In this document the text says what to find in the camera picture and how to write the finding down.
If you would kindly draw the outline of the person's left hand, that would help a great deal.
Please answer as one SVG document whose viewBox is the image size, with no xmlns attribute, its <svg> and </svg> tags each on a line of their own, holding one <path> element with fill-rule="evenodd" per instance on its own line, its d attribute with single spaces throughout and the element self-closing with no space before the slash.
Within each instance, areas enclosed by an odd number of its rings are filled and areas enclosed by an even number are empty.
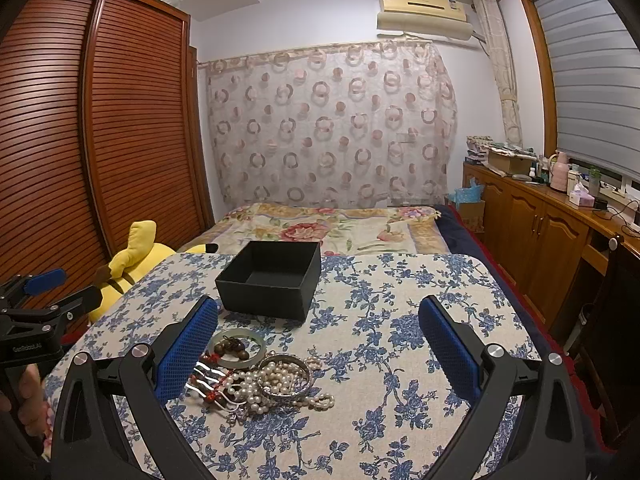
<svg viewBox="0 0 640 480">
<path fill-rule="evenodd" d="M 38 366 L 29 364 L 18 383 L 20 408 L 18 419 L 32 437 L 42 437 L 47 429 L 47 409 L 43 400 L 43 388 Z"/>
</svg>

